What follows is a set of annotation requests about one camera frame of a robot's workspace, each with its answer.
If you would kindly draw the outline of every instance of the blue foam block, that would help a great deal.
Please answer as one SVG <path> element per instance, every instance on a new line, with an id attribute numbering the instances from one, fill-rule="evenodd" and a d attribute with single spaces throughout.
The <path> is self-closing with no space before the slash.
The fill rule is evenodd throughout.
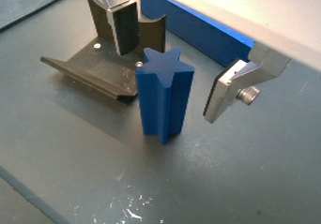
<path id="1" fill-rule="evenodd" d="M 194 67 L 180 61 L 181 50 L 145 50 L 146 64 L 136 70 L 144 131 L 162 144 L 180 134 L 185 122 Z"/>
<path id="2" fill-rule="evenodd" d="M 227 67 L 236 59 L 249 62 L 253 40 L 173 0 L 141 0 L 150 18 L 168 15 L 168 29 Z"/>

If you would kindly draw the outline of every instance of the blue star prism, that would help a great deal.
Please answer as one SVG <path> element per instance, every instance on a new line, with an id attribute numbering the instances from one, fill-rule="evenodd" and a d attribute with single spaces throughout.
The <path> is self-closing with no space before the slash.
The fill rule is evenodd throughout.
<path id="1" fill-rule="evenodd" d="M 158 135 L 162 144 L 182 131 L 192 91 L 194 67 L 180 56 L 180 48 L 145 49 L 145 65 L 136 70 L 144 132 Z"/>

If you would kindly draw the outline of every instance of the white surface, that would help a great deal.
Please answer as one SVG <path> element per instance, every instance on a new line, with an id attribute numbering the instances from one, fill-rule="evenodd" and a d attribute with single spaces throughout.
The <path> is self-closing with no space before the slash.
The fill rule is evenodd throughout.
<path id="1" fill-rule="evenodd" d="M 319 0 L 176 0 L 321 70 Z"/>

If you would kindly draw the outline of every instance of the screw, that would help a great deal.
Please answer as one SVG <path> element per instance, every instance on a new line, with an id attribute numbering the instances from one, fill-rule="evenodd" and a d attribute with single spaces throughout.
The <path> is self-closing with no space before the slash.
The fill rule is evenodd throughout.
<path id="1" fill-rule="evenodd" d="M 260 90 L 255 86 L 251 86 L 239 92 L 236 98 L 243 100 L 243 102 L 251 106 L 259 97 L 259 94 Z"/>
<path id="2" fill-rule="evenodd" d="M 94 45 L 94 49 L 95 49 L 95 50 L 99 50 L 101 48 L 102 48 L 101 43 L 95 43 L 95 45 Z"/>
<path id="3" fill-rule="evenodd" d="M 136 63 L 136 67 L 142 67 L 145 64 L 142 62 Z"/>

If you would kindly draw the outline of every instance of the dark metal bracket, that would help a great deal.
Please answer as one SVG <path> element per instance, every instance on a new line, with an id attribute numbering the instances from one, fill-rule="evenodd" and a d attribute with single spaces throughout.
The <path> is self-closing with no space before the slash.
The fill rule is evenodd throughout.
<path id="1" fill-rule="evenodd" d="M 140 45 L 133 52 L 120 55 L 105 5 L 99 0 L 89 3 L 98 37 L 67 62 L 46 56 L 41 60 L 108 96 L 136 97 L 136 63 L 144 60 L 145 48 L 165 52 L 166 16 L 138 21 Z"/>

